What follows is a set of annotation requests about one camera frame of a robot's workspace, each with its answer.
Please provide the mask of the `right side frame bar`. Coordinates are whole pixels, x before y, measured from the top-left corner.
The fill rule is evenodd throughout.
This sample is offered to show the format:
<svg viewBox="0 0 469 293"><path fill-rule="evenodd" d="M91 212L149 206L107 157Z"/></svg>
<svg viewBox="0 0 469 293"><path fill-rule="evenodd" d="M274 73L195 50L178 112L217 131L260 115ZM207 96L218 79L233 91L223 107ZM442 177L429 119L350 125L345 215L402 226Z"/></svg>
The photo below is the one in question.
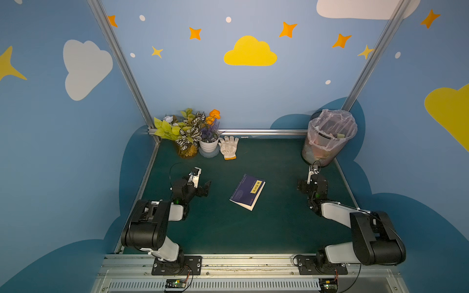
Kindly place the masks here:
<svg viewBox="0 0 469 293"><path fill-rule="evenodd" d="M341 166L340 166L340 164L339 164L337 158L334 158L334 159L333 159L333 162L334 162L335 166L337 167L337 169L338 169L338 171L339 171L339 173L340 173L340 175L341 175L341 178L342 178L342 180L343 180L343 182L344 182L344 185L345 185L346 189L348 190L348 193L349 193L349 195L350 195L350 197L351 197L351 199L352 199L352 202L353 202L354 206L355 206L356 208L359 208L358 202L357 202L357 200L355 199L355 196L354 196L354 194L353 194L353 192L352 192L352 190L351 190L351 188L350 188L350 185L348 184L348 181L347 181L347 179L346 179L346 177L345 177L345 175L344 175L344 173L343 173L343 171L342 171L342 168L341 168Z"/></svg>

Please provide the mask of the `white work glove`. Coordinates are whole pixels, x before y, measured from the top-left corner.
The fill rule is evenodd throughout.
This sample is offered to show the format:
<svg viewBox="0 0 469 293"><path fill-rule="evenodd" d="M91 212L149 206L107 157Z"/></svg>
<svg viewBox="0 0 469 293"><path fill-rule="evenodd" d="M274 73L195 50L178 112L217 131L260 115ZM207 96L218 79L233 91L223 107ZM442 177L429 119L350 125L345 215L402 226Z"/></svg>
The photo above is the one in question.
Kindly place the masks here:
<svg viewBox="0 0 469 293"><path fill-rule="evenodd" d="M236 151L239 139L233 136L225 136L219 139L219 147L226 161L236 159Z"/></svg>

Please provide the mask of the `mesh trash bin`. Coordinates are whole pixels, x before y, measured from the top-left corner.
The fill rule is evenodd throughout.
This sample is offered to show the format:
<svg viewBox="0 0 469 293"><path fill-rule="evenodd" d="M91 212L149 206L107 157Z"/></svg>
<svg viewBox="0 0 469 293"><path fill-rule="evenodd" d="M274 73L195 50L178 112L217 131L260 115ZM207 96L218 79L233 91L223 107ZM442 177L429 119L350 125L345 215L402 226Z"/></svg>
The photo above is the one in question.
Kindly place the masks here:
<svg viewBox="0 0 469 293"><path fill-rule="evenodd" d="M302 157L310 164L317 162L325 167L357 132L358 126L350 112L323 109L309 121Z"/></svg>

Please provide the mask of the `left side frame bar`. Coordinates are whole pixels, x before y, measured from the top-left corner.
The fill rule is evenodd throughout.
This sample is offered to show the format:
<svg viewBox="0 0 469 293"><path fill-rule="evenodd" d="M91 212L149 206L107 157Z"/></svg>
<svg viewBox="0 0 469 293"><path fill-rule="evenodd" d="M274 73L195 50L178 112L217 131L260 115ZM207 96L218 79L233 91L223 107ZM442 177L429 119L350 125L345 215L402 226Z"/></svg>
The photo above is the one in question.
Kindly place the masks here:
<svg viewBox="0 0 469 293"><path fill-rule="evenodd" d="M156 155L158 153L159 146L160 146L160 143L158 141L156 141L155 147L153 148L153 152L151 154L148 166L145 170L144 176L142 178L142 182L139 186L138 193L136 194L136 197L135 197L134 202L133 202L133 206L131 208L131 211L129 213L129 216L128 216L127 220L130 218L131 212L132 212L133 208L136 206L137 202L142 199L142 196L144 194L144 191L145 191L145 188L147 186L148 180L150 178L151 170L152 170L153 165L155 163L155 159L156 159ZM123 245L121 244L121 240L119 238L119 240L116 244L116 247L114 249L113 254L122 254L123 250L124 250L124 248L123 248Z"/></svg>

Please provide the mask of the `artificial plant bouquet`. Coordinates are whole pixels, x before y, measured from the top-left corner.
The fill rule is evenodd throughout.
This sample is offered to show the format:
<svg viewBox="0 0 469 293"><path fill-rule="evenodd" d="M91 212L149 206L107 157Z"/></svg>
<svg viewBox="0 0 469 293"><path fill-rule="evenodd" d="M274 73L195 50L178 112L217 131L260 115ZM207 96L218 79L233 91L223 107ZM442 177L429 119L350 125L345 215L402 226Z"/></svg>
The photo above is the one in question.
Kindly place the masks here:
<svg viewBox="0 0 469 293"><path fill-rule="evenodd" d="M195 157L199 153L200 142L213 142L220 139L219 122L221 113L217 109L209 114L194 112L191 108L181 111L181 116L170 115L162 120L153 119L156 128L154 135L175 143L178 156L183 159Z"/></svg>

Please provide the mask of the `left aluminium frame post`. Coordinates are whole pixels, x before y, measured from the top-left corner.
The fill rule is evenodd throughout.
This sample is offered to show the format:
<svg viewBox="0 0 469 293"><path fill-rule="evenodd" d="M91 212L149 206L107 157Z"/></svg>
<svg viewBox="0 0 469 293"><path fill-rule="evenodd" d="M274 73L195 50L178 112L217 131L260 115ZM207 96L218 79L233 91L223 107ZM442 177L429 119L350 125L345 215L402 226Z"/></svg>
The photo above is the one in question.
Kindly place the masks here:
<svg viewBox="0 0 469 293"><path fill-rule="evenodd" d="M123 77L126 80L126 83L134 97L134 100L138 105L138 108L144 118L147 128L149 130L154 129L155 127L153 124L153 117L151 116L151 113L145 102L142 92L140 91L140 88L135 80L131 68L129 67L129 63L127 62L124 52L118 42L116 33L113 30L113 26L111 25L111 22L107 17L103 3L99 0L88 0L87 2L92 10L96 21L98 22L101 28L101 31L113 53L113 56L117 61L117 64L123 74Z"/></svg>

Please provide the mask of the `left circuit board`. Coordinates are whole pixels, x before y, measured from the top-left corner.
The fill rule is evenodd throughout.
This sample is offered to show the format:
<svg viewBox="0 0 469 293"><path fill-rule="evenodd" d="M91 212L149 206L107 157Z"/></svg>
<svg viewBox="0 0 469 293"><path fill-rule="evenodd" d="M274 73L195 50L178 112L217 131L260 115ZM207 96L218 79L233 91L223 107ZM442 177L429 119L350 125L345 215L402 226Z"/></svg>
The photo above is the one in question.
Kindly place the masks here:
<svg viewBox="0 0 469 293"><path fill-rule="evenodd" d="M184 281L182 279L167 279L164 282L164 292L165 293L182 293L185 291L189 286L188 281Z"/></svg>

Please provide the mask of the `aluminium frame post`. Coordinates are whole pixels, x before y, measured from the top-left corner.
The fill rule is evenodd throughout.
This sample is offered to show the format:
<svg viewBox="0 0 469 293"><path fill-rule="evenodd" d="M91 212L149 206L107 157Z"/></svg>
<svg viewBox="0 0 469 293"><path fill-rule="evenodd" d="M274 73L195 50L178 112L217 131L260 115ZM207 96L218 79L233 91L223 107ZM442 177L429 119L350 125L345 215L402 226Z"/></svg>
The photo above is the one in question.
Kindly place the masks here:
<svg viewBox="0 0 469 293"><path fill-rule="evenodd" d="M127 62L124 52L118 42L116 33L113 30L113 26L111 25L111 22L107 17L103 3L99 0L88 0L87 2L92 10L96 21L98 22L101 28L101 31L113 53L113 56L117 61L117 64L123 74L123 77L126 80L126 83L134 97L134 100L138 105L138 108L144 118L147 128L149 130L154 129L155 127L153 124L153 117L151 116L151 113L145 102L142 92L140 91L140 88L135 80L131 68L129 67L129 63Z"/></svg>
<svg viewBox="0 0 469 293"><path fill-rule="evenodd" d="M372 52L371 57L368 58L366 61L361 73L359 74L356 83L354 84L351 92L347 96L341 110L350 111L353 107L354 103L358 99L360 93L364 89L367 81L370 79L374 69L376 68L377 64L379 63L383 53L387 49L388 45L392 41L392 38L398 31L402 21L404 20L404 15L411 4L411 0L400 0L391 14L390 19L388 20L382 34L377 40L375 44L374 51Z"/></svg>

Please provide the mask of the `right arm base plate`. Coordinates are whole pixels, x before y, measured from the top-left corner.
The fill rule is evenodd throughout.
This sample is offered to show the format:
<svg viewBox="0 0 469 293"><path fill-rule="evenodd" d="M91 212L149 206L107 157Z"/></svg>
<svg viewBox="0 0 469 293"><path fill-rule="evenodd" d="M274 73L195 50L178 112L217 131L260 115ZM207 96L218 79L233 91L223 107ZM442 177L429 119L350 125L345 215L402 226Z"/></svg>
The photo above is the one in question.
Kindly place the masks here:
<svg viewBox="0 0 469 293"><path fill-rule="evenodd" d="M298 268L301 275L347 275L348 270L342 264L329 263L323 259L318 260L316 256L296 255L293 264Z"/></svg>

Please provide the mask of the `pink trash bag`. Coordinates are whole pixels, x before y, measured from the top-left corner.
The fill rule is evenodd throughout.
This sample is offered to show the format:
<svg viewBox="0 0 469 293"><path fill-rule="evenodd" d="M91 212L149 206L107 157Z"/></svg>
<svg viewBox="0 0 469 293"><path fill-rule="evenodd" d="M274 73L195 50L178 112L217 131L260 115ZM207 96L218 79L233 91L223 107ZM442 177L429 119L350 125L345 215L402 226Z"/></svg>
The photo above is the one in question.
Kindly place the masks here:
<svg viewBox="0 0 469 293"><path fill-rule="evenodd" d="M350 112L323 109L309 121L306 143L324 151L338 150L357 132L358 125Z"/></svg>

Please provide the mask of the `purple covered book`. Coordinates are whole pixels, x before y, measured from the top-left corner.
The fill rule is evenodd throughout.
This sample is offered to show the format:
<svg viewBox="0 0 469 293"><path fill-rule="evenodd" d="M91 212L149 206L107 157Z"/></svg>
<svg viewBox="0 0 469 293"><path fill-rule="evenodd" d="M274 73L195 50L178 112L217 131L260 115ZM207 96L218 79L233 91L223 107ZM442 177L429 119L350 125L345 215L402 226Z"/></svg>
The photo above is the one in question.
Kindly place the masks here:
<svg viewBox="0 0 469 293"><path fill-rule="evenodd" d="M233 195L230 197L230 201L252 211L265 184L266 182L263 179L244 174Z"/></svg>

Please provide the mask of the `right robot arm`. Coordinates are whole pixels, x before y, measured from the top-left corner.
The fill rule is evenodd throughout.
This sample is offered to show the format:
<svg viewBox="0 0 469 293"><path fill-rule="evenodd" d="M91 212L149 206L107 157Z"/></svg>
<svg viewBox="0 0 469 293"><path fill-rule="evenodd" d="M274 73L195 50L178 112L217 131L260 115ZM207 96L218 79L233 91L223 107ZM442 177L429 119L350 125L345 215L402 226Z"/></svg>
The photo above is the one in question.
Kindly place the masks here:
<svg viewBox="0 0 469 293"><path fill-rule="evenodd" d="M309 208L318 216L337 222L351 231L352 241L326 245L313 259L320 274L346 273L346 264L395 266L407 252L386 212L367 211L327 198L328 182L316 177L298 180L297 190L307 195Z"/></svg>

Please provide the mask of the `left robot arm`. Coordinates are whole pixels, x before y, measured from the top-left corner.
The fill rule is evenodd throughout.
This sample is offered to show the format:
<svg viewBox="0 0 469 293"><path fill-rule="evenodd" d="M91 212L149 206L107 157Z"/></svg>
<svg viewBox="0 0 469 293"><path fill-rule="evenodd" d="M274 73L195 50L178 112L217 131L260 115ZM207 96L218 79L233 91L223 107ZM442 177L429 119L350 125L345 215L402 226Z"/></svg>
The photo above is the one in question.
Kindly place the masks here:
<svg viewBox="0 0 469 293"><path fill-rule="evenodd" d="M170 200L138 200L121 234L124 247L136 249L155 258L152 275L182 275L190 271L183 249L167 235L169 222L185 220L194 197L206 197L211 181L204 185L188 177L171 187Z"/></svg>

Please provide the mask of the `circuit board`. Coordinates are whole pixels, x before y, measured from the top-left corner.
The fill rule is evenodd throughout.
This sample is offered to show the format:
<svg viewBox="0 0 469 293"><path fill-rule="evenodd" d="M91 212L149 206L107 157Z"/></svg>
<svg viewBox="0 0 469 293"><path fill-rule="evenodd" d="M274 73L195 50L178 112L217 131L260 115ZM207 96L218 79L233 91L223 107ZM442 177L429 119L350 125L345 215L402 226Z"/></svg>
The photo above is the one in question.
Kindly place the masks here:
<svg viewBox="0 0 469 293"><path fill-rule="evenodd" d="M320 292L321 293L337 293L338 292L338 282L336 279L319 279Z"/></svg>
<svg viewBox="0 0 469 293"><path fill-rule="evenodd" d="M165 293L182 293L185 291L189 286L188 281L184 281L182 279L167 279L164 282L164 292Z"/></svg>

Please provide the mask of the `right circuit board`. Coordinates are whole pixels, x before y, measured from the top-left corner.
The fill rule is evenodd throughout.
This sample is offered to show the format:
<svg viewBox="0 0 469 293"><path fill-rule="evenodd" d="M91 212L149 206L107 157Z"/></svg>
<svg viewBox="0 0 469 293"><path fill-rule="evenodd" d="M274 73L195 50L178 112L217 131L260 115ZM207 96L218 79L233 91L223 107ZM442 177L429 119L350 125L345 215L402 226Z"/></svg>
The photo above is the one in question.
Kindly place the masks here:
<svg viewBox="0 0 469 293"><path fill-rule="evenodd" d="M337 293L338 292L338 282L336 279L319 279L320 292L321 293Z"/></svg>

